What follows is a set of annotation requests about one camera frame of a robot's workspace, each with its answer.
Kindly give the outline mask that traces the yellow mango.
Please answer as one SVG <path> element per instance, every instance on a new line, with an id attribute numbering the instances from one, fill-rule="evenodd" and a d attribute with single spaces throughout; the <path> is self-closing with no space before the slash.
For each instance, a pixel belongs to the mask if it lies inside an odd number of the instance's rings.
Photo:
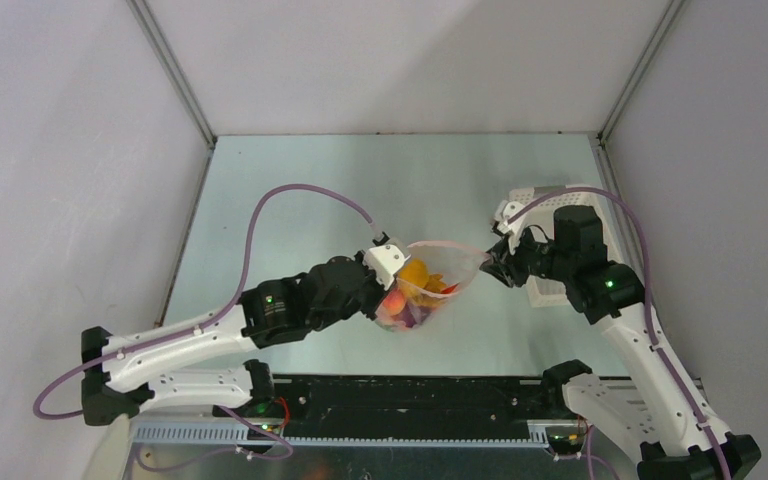
<path id="1" fill-rule="evenodd" d="M 399 271 L 398 278 L 410 285 L 424 288 L 430 279 L 430 273 L 424 261 L 411 258 Z"/>

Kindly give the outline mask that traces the clear zip top bag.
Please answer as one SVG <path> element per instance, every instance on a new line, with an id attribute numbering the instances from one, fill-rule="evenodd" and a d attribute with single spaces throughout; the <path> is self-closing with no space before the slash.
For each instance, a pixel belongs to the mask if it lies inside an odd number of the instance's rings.
<path id="1" fill-rule="evenodd" d="M 417 329 L 457 298 L 489 255 L 452 241 L 418 241 L 407 246 L 409 259 L 394 288 L 376 311 L 375 323 L 390 332 Z"/>

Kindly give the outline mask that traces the orange fried snack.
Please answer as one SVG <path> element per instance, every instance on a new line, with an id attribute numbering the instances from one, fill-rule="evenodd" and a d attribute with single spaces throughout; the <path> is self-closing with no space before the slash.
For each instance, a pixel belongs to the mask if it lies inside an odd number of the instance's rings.
<path id="1" fill-rule="evenodd" d="M 418 288 L 413 296 L 414 302 L 420 307 L 437 308 L 442 306 L 452 295 L 442 295 L 441 290 L 449 286 L 443 281 L 442 274 L 431 274 L 424 288 Z"/>

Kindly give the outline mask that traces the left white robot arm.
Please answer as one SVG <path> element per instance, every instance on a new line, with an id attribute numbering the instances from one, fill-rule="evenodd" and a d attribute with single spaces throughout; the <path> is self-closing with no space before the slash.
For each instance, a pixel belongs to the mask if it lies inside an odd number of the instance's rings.
<path id="1" fill-rule="evenodd" d="M 122 415 L 181 406 L 268 414 L 276 390 L 266 363 L 246 360 L 225 372 L 197 372 L 192 365 L 298 342 L 357 313 L 374 319 L 403 261 L 397 256 L 384 262 L 371 252 L 334 257 L 307 273 L 264 281 L 244 291 L 228 311 L 208 312 L 177 330 L 131 336 L 102 327 L 85 330 L 81 353 L 91 365 L 81 381 L 85 424 L 106 426 Z"/>

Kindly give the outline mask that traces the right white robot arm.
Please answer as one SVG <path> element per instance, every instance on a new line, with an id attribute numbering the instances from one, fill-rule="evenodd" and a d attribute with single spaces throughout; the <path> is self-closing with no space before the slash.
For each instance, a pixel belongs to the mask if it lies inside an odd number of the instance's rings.
<path id="1" fill-rule="evenodd" d="M 563 284 L 583 314 L 621 358 L 645 408 L 613 396 L 579 360 L 543 374 L 545 411 L 575 413 L 600 430 L 635 464 L 641 479 L 743 479 L 761 458 L 748 434 L 738 435 L 714 412 L 669 344 L 635 271 L 608 256 L 603 225 L 587 205 L 553 214 L 554 236 L 536 240 L 525 207 L 502 202 L 494 215 L 500 241 L 482 271 L 509 287 L 531 277 Z"/>

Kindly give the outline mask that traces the red chili pepper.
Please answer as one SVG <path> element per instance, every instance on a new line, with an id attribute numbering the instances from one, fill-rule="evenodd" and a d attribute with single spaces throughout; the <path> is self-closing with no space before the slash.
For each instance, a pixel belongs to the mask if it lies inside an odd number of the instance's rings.
<path id="1" fill-rule="evenodd" d="M 446 288 L 444 288 L 444 289 L 442 289 L 442 290 L 441 290 L 441 294 L 442 294 L 442 295 L 450 295 L 450 294 L 453 294 L 454 292 L 456 292 L 456 291 L 457 291 L 458 287 L 459 287 L 459 285 L 458 285 L 458 284 L 449 285 L 449 286 L 447 286 Z"/>

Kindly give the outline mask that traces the pink peach top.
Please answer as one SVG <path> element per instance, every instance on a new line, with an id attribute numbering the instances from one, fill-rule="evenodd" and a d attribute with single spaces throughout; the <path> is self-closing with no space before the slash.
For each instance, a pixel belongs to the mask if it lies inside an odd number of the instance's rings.
<path id="1" fill-rule="evenodd" d="M 405 305 L 405 295 L 400 290 L 393 290 L 384 298 L 381 308 L 388 316 L 396 316 L 403 311 Z"/>

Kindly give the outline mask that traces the purple onion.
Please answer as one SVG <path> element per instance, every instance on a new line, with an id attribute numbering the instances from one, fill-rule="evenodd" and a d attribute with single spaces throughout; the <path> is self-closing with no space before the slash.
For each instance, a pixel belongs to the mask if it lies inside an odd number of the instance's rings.
<path id="1" fill-rule="evenodd" d="M 399 314 L 399 321 L 408 329 L 414 329 L 421 326 L 427 312 L 420 307 L 406 306 Z"/>

